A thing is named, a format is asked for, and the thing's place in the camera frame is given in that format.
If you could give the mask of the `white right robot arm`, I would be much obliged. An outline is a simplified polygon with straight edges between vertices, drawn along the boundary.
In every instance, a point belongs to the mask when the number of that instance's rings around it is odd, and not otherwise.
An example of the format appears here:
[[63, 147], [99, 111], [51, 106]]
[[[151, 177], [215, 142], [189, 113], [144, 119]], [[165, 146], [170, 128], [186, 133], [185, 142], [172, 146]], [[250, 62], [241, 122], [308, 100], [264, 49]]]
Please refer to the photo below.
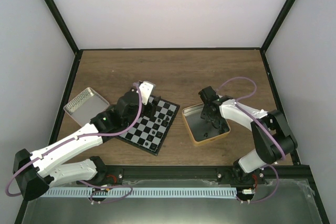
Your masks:
[[252, 173], [266, 165], [284, 159], [298, 147], [291, 128], [282, 112], [257, 110], [229, 96], [220, 96], [208, 86], [198, 93], [204, 107], [201, 119], [210, 123], [219, 133], [227, 133], [227, 120], [234, 121], [251, 131], [255, 148], [234, 163], [233, 177], [244, 184]]

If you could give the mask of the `light blue slotted strip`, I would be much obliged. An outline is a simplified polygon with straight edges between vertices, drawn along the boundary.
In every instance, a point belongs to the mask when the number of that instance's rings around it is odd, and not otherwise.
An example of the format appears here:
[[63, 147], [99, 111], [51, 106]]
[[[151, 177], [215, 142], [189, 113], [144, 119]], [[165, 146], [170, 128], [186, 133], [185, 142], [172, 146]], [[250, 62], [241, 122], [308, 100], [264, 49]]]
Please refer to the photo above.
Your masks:
[[237, 195], [236, 188], [226, 187], [203, 187], [203, 188], [146, 188], [136, 187], [115, 188], [108, 192], [99, 191], [95, 193], [92, 188], [85, 187], [57, 187], [48, 190], [43, 198], [227, 198], [235, 199]]

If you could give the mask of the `silver metal tray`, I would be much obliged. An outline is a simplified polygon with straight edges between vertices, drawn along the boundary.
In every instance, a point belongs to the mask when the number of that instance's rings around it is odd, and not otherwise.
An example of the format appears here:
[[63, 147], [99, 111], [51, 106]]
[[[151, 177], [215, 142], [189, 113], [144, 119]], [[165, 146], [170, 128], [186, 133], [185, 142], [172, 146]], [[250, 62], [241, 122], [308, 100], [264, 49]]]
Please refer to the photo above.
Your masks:
[[64, 106], [64, 111], [83, 127], [109, 105], [110, 103], [93, 88], [87, 87]]

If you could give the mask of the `black enclosure frame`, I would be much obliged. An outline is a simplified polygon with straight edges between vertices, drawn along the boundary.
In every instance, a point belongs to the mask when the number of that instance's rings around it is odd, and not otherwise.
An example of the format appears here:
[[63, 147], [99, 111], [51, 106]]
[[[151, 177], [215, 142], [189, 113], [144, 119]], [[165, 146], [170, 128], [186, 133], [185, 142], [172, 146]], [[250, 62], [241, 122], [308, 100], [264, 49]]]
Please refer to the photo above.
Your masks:
[[[76, 45], [56, 3], [54, 0], [44, 0], [44, 2], [46, 3], [47, 7], [49, 8], [54, 20], [56, 21], [58, 27], [60, 28], [61, 32], [63, 33], [63, 36], [65, 37], [67, 43], [69, 44], [71, 50], [73, 51], [73, 53], [75, 54], [74, 59], [73, 59], [73, 64], [71, 66], [71, 71], [69, 74], [69, 78], [65, 87], [65, 91], [64, 94], [62, 96], [62, 100], [61, 100], [61, 104], [57, 113], [57, 117], [55, 120], [55, 124], [51, 133], [51, 137], [50, 137], [50, 141], [49, 143], [53, 143], [54, 140], [56, 140], [56, 137], [59, 134], [60, 131], [60, 125], [61, 125], [61, 120], [64, 117], [64, 112], [62, 112], [63, 110], [61, 109], [61, 105], [65, 105], [65, 102], [69, 99], [70, 97], [70, 91], [72, 90], [73, 87], [73, 83], [75, 81], [75, 77], [77, 74], [77, 70], [79, 67], [79, 62], [80, 59], [82, 57], [82, 53], [86, 50], [93, 50], [93, 51], [97, 51], [97, 50], [126, 50], [126, 51], [130, 51], [130, 50], [145, 50], [145, 51], [149, 51], [149, 50], [259, 50], [260, 51], [260, 55], [262, 58], [262, 62], [264, 64], [264, 68], [267, 74], [267, 78], [268, 78], [268, 82], [270, 84], [271, 87], [271, 91], [273, 94], [273, 98], [276, 102], [276, 107], [283, 112], [283, 106], [281, 104], [281, 99], [279, 97], [276, 85], [274, 83], [274, 79], [271, 73], [271, 70], [269, 68], [269, 64], [267, 61], [267, 57], [266, 57], [266, 51], [269, 48], [269, 46], [271, 45], [271, 42], [273, 41], [273, 39], [275, 38], [275, 35], [277, 34], [278, 30], [280, 29], [281, 25], [283, 24], [286, 16], [288, 15], [289, 11], [291, 10], [293, 4], [295, 3], [296, 0], [286, 0], [283, 7], [281, 8], [280, 13], [278, 14], [276, 21], [274, 22], [274, 24], [271, 27], [271, 30], [269, 31], [263, 45], [261, 48], [259, 47], [196, 47], [196, 48], [192, 48], [192, 47], [182, 47], [182, 48], [125, 48], [125, 49], [79, 49], [78, 46]], [[315, 181], [313, 179], [313, 175], [310, 171], [310, 175], [312, 177], [312, 183], [313, 183], [313, 189], [316, 189], [316, 196], [314, 196], [314, 201], [317, 204], [318, 207], [318, 212], [319, 215], [321, 217], [322, 223], [330, 223], [327, 213], [325, 211], [324, 205], [322, 203], [320, 194], [318, 192], [318, 189], [316, 187]], [[18, 211], [17, 217], [15, 219], [14, 223], [23, 223], [24, 220], [24, 216], [26, 214], [26, 210], [27, 210], [27, 206], [28, 206], [28, 202], [23, 200], [22, 204], [20, 206], [20, 209]]]

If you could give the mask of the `black white chessboard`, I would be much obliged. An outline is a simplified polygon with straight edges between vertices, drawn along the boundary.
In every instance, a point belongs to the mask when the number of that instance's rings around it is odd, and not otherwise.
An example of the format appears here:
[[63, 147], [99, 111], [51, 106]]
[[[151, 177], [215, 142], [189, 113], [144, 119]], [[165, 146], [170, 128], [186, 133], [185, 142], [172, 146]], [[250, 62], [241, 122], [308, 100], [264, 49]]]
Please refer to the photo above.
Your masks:
[[[179, 109], [178, 104], [161, 99], [154, 117], [149, 119], [141, 116], [133, 128], [118, 136], [117, 139], [157, 156]], [[166, 127], [162, 126], [163, 121], [168, 121]], [[152, 130], [156, 130], [156, 134], [161, 132], [162, 137], [153, 135]]]

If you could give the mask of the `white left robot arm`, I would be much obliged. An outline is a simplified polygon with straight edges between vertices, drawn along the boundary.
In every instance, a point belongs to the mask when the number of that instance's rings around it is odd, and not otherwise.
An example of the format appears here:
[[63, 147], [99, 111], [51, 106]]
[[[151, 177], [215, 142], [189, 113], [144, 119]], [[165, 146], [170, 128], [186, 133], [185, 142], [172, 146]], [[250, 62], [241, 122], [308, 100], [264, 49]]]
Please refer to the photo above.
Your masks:
[[159, 98], [149, 102], [152, 89], [136, 84], [135, 90], [126, 92], [116, 104], [98, 113], [78, 131], [62, 140], [29, 152], [22, 149], [15, 154], [12, 180], [18, 185], [24, 200], [31, 201], [42, 196], [49, 188], [77, 180], [102, 184], [107, 170], [99, 157], [83, 163], [65, 162], [111, 138], [128, 133], [142, 116], [155, 114]]

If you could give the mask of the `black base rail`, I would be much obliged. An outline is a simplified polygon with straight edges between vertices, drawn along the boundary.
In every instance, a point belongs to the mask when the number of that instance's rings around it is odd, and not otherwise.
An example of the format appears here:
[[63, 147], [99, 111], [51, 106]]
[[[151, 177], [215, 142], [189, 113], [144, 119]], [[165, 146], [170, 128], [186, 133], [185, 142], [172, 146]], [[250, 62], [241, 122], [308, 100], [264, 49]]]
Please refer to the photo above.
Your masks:
[[126, 181], [138, 180], [188, 180], [202, 179], [216, 181], [222, 185], [252, 185], [255, 181], [263, 183], [267, 179], [307, 180], [313, 182], [308, 165], [276, 165], [257, 170], [250, 175], [237, 174], [233, 166], [121, 166], [108, 165], [103, 175], [97, 175], [88, 181], [93, 185], [111, 183], [121, 185]]

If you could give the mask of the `tan metal tray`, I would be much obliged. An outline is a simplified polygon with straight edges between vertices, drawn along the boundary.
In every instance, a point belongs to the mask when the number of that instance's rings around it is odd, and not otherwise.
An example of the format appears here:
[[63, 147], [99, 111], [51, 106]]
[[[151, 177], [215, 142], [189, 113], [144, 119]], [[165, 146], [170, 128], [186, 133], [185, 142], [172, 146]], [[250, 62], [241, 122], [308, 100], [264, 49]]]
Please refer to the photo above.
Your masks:
[[210, 142], [221, 140], [230, 133], [228, 122], [219, 116], [219, 124], [212, 120], [201, 118], [204, 105], [197, 104], [182, 110], [182, 120], [194, 146], [202, 146]]

